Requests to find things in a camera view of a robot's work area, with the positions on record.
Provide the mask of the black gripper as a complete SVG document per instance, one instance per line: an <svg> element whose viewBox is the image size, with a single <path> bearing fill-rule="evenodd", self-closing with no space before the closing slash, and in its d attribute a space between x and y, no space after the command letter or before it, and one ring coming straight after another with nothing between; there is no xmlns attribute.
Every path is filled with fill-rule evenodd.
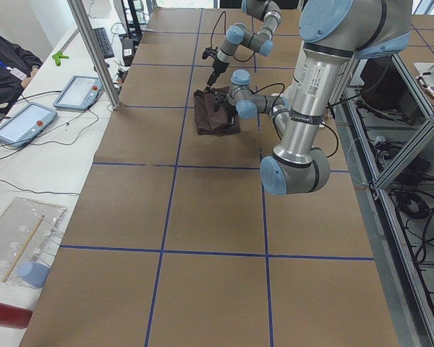
<svg viewBox="0 0 434 347"><path fill-rule="evenodd" d="M226 115L227 115L227 124L229 127L232 127L236 124L236 120L238 117L238 113L234 106L228 105L226 107Z"/></svg>
<svg viewBox="0 0 434 347"><path fill-rule="evenodd" d="M206 82L206 89L211 89L219 78L220 74L224 73L227 69L227 63L215 59L213 62L213 72L210 74L208 81Z"/></svg>

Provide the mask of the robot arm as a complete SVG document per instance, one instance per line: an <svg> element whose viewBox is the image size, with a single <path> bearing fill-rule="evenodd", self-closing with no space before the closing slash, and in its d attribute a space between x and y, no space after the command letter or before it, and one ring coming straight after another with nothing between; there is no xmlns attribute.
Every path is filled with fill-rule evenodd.
<svg viewBox="0 0 434 347"><path fill-rule="evenodd" d="M206 90L212 88L234 57L239 46L250 49L253 53L269 56L274 47L273 34L281 24L281 10L275 1L242 1L242 11L260 20L263 24L257 32L246 28L243 23L236 23L227 29L223 43L203 52L203 59L213 58L213 72L206 83Z"/></svg>
<svg viewBox="0 0 434 347"><path fill-rule="evenodd" d="M243 119L268 114L281 133L280 143L260 164L267 192L310 193L325 186L329 162L313 142L341 66L351 59L403 51L410 39L411 13L411 1L308 1L299 21L305 62L292 85L296 92L291 103L252 93L250 75L233 73L229 104Z"/></svg>

